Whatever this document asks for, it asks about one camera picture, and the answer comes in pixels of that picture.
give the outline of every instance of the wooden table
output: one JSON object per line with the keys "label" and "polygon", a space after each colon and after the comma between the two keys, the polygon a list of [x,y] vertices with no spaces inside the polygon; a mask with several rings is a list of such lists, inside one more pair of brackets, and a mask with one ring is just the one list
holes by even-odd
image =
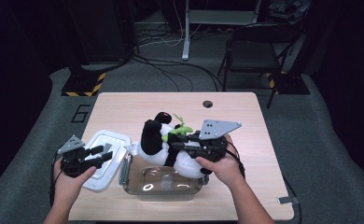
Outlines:
{"label": "wooden table", "polygon": [[[204,101],[213,106],[206,108]],[[82,140],[88,143],[100,130],[125,134],[140,140],[148,119],[159,112],[182,116],[187,126],[200,130],[204,119],[239,121],[242,127],[231,132],[245,165],[246,181],[264,208],[276,220],[294,216],[290,204],[277,197],[287,196],[272,141],[257,96],[251,92],[114,92],[98,96]],[[173,118],[172,124],[179,121]],[[215,175],[209,184],[187,202],[143,202],[126,193],[116,174],[103,192],[82,189],[70,213],[71,220],[193,221],[237,220],[232,197]]]}

